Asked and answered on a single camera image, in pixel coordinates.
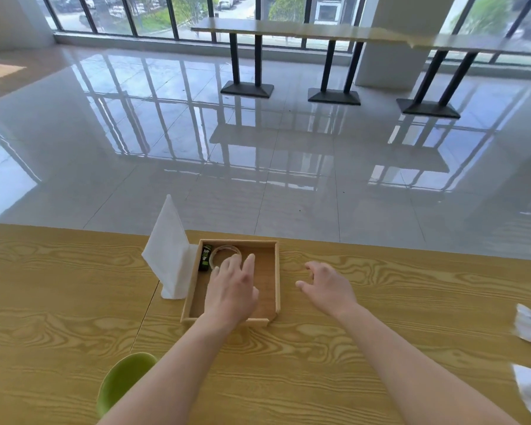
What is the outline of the person's right hand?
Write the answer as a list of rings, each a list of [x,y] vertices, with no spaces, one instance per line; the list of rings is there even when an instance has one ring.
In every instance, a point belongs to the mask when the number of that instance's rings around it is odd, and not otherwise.
[[[312,292],[303,293],[321,312],[340,321],[343,315],[358,305],[350,282],[332,266],[317,261],[309,261],[304,266],[314,287]]]

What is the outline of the person's left hand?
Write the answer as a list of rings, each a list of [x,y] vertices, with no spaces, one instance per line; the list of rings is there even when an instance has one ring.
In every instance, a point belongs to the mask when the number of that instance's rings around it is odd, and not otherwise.
[[[242,258],[233,256],[215,269],[206,289],[201,320],[212,331],[227,334],[255,311],[259,290],[242,279]]]

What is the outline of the person's right forearm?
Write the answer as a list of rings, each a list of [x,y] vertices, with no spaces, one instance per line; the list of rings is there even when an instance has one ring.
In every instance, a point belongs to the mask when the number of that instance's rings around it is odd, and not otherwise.
[[[519,425],[359,304],[337,320],[381,379],[406,425]]]

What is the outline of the person's left forearm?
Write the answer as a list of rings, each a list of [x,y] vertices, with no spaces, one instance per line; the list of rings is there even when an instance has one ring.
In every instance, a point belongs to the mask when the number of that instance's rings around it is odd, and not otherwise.
[[[212,331],[199,317],[97,425],[185,425],[229,334]]]

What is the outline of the shallow wooden tray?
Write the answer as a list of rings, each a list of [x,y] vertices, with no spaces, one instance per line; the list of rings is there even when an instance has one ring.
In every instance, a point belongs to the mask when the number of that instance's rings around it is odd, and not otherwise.
[[[205,295],[211,271],[199,272],[199,260],[204,244],[234,245],[241,250],[242,260],[255,254],[254,285],[259,290],[259,302],[249,319],[241,326],[263,328],[276,319],[281,311],[279,244],[272,240],[219,240],[204,238],[199,241],[192,269],[189,291],[184,302],[180,322],[192,325],[204,312]]]

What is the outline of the clear tape roll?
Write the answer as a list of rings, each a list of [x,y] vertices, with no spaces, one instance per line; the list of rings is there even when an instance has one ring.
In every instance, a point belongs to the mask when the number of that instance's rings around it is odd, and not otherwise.
[[[234,245],[216,245],[212,247],[208,263],[210,271],[219,269],[222,263],[233,256],[242,256],[241,250]]]

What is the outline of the white paper napkin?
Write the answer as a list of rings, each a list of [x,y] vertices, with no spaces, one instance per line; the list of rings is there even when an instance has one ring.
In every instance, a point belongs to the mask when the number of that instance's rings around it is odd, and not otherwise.
[[[168,194],[142,252],[142,257],[162,284],[161,297],[187,297],[197,246],[191,244]]]

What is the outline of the green chair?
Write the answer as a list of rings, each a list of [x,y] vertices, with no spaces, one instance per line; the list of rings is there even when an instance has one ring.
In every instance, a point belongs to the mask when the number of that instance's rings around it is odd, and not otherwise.
[[[96,409],[101,419],[150,369],[158,359],[147,352],[135,352],[120,359],[99,387]]]

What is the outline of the black table leg stand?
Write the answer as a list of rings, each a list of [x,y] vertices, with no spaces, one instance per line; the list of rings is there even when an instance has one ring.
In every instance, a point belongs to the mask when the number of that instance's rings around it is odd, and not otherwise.
[[[450,99],[452,99],[463,78],[466,76],[470,66],[473,64],[476,56],[478,55],[478,52],[473,51],[466,54],[464,59],[460,62],[459,67],[453,74],[451,81],[447,85],[439,101],[424,100],[424,97],[428,92],[430,85],[447,54],[448,50],[437,50],[414,99],[398,98],[396,100],[397,105],[403,114],[448,118],[451,120],[460,119],[460,114],[450,105]]]
[[[351,62],[348,69],[347,78],[342,91],[328,89],[328,80],[330,77],[333,56],[335,53],[336,41],[329,41],[327,48],[327,55],[323,69],[323,76],[320,84],[320,88],[310,88],[308,91],[308,101],[318,104],[338,104],[338,105],[350,105],[360,106],[361,101],[357,92],[352,91],[352,84],[354,82],[354,75],[356,73],[361,52],[364,43],[358,41],[354,45]]]
[[[272,84],[262,83],[262,63],[263,63],[263,37],[255,35],[255,80],[253,83],[241,81],[240,77],[240,57],[238,54],[237,34],[229,34],[230,55],[232,61],[233,80],[228,81],[221,89],[222,94],[269,99],[275,89]]]

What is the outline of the long wooden bar tabletop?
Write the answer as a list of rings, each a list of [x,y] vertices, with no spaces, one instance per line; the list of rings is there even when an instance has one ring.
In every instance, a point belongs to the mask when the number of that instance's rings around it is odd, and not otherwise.
[[[204,18],[192,26],[191,30],[193,32],[271,35],[326,41],[405,43],[412,49],[531,56],[531,45],[528,43],[491,35],[407,35],[381,27],[212,17]]]

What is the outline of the black window frame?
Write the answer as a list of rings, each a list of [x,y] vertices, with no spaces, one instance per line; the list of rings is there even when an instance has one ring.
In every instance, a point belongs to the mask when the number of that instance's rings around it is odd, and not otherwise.
[[[155,39],[227,42],[193,32],[214,14],[320,25],[368,25],[376,0],[36,0],[52,30]],[[492,35],[531,45],[531,0],[453,0],[440,33]],[[531,67],[531,56],[480,54],[477,62]]]

